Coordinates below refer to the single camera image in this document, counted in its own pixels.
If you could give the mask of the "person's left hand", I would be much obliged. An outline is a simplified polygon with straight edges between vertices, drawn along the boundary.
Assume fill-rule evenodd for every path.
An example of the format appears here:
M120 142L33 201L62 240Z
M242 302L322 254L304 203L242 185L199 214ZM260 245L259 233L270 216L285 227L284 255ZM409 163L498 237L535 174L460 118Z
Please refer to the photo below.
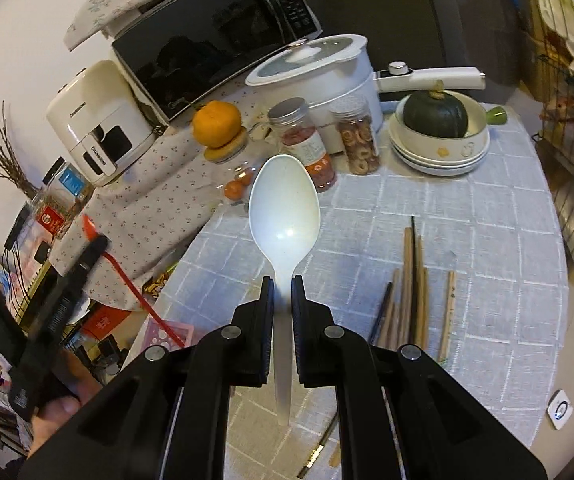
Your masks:
M80 359L68 350L60 351L55 375L64 382L66 388L72 392L72 396L60 396L50 401L32 417L33 442L28 453L29 457L102 388Z

